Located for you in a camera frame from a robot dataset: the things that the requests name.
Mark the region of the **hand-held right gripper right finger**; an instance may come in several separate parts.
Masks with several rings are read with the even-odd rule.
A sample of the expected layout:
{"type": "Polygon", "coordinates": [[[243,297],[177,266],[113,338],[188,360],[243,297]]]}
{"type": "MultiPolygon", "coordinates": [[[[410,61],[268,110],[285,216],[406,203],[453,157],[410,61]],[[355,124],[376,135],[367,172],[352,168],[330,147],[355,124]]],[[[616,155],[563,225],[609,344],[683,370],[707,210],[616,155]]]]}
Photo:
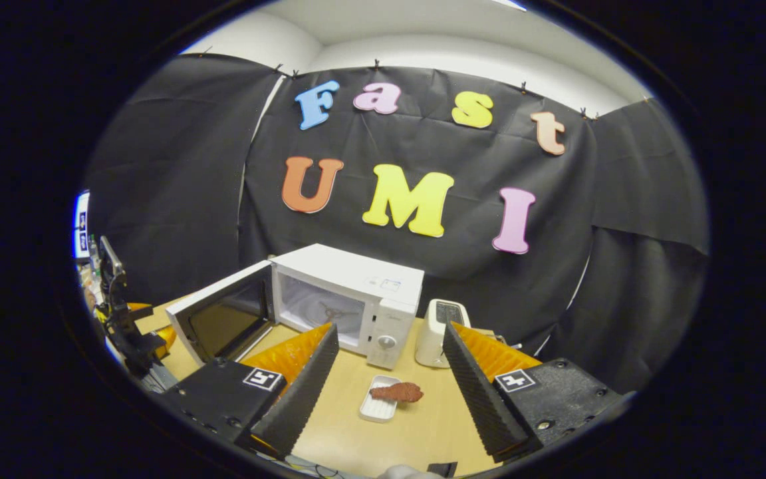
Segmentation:
{"type": "Polygon", "coordinates": [[[495,462],[565,442],[625,399],[566,358],[541,362],[459,323],[447,324],[443,346],[495,462]]]}

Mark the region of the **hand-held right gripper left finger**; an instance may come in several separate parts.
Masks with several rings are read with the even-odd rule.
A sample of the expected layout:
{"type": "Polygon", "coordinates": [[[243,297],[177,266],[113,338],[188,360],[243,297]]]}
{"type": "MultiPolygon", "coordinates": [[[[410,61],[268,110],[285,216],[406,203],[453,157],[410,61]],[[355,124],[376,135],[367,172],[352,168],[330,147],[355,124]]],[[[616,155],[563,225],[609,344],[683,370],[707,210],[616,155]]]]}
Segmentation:
{"type": "Polygon", "coordinates": [[[325,323],[241,362],[212,360],[157,400],[224,442],[282,460],[306,427],[339,349],[336,325],[325,323]]]}

